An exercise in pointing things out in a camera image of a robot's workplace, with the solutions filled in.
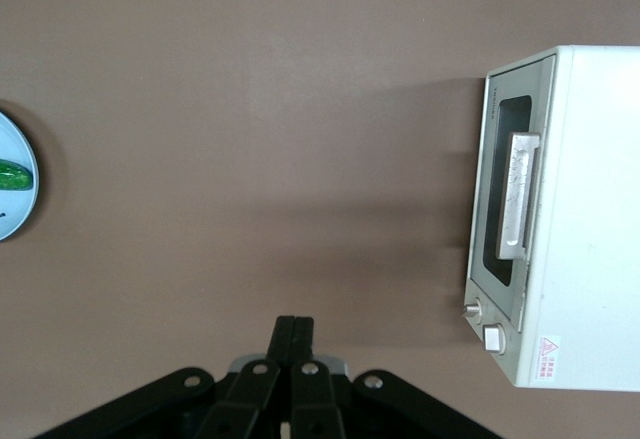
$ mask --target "green vegetable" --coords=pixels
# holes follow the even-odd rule
[[[33,187],[31,173],[15,162],[0,159],[0,191],[26,191]]]

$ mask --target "black bracket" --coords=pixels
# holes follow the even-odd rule
[[[351,383],[344,363],[314,356],[313,319],[277,319],[265,356],[234,362],[219,382],[186,368],[36,439],[495,439],[403,381],[373,370]]]

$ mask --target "toaster oven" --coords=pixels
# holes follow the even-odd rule
[[[488,74],[464,316],[519,387],[640,391],[640,47]]]

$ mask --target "plate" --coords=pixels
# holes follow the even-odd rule
[[[16,232],[33,210],[38,195],[38,165],[20,129],[0,112],[0,159],[15,162],[33,176],[33,187],[27,191],[0,190],[0,241]]]

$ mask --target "oven door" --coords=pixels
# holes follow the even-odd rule
[[[471,279],[520,331],[555,56],[489,76]]]

